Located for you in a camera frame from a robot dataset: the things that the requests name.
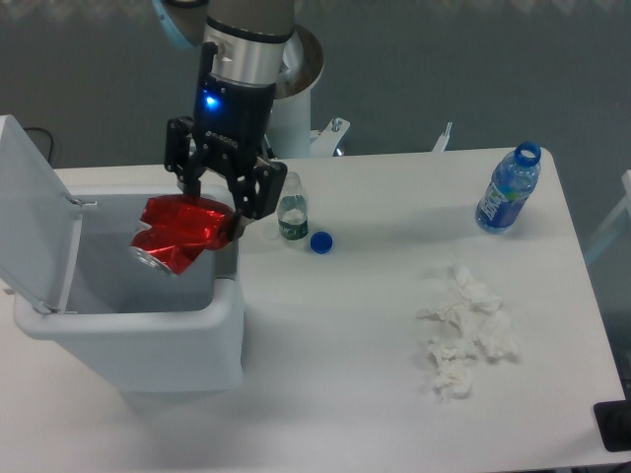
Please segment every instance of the crumpled tissue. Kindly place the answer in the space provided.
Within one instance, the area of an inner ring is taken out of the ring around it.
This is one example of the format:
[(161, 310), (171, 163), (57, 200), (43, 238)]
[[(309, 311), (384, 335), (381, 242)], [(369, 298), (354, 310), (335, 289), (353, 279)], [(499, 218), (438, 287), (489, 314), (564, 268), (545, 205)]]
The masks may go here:
[(500, 309), (502, 298), (454, 262), (459, 300), (423, 309), (419, 318), (440, 320), (457, 328), (458, 337), (435, 337), (428, 348), (438, 367), (434, 386), (443, 400), (467, 397), (471, 390), (471, 365), (481, 353), (489, 361), (516, 356), (518, 346), (511, 333), (511, 318)]

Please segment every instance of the green bottle label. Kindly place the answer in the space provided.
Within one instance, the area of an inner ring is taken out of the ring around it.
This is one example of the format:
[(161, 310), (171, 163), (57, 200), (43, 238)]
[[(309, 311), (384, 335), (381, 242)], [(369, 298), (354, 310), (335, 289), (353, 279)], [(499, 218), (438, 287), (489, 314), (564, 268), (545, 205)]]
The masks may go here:
[(284, 239), (300, 239), (306, 237), (309, 233), (307, 221), (301, 224), (288, 224), (279, 220), (278, 225), (280, 226), (280, 235)]

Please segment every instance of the blue bottle cap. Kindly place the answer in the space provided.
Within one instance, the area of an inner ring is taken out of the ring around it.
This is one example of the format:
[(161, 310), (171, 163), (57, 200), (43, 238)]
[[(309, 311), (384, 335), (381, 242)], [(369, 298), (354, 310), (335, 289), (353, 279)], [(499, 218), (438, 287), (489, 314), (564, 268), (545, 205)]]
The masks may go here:
[(318, 254), (326, 254), (333, 247), (333, 237), (327, 232), (316, 232), (311, 239), (312, 250)]
[(524, 168), (533, 167), (540, 159), (541, 148), (536, 143), (526, 141), (515, 149), (515, 162)]

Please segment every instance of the plastic bottle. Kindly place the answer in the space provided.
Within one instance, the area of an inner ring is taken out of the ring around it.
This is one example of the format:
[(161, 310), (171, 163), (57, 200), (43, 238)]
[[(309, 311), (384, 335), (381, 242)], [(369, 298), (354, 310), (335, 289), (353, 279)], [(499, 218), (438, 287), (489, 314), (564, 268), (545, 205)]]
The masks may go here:
[(307, 191), (295, 172), (287, 172), (278, 201), (277, 214), (280, 235), (283, 238), (296, 240), (306, 237), (309, 233)]
[(475, 220), (483, 230), (500, 234), (513, 225), (534, 191), (541, 169), (540, 159), (539, 146), (525, 142), (497, 165), (475, 211)]

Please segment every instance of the blue plastic bottle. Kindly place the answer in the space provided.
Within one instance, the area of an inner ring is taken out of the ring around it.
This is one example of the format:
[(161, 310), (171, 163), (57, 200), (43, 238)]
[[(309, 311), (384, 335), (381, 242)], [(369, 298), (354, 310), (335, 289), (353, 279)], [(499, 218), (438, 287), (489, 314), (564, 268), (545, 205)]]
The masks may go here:
[(508, 230), (534, 191), (541, 166), (541, 149), (521, 143), (497, 165), (491, 183), (475, 211), (478, 225), (489, 234)]

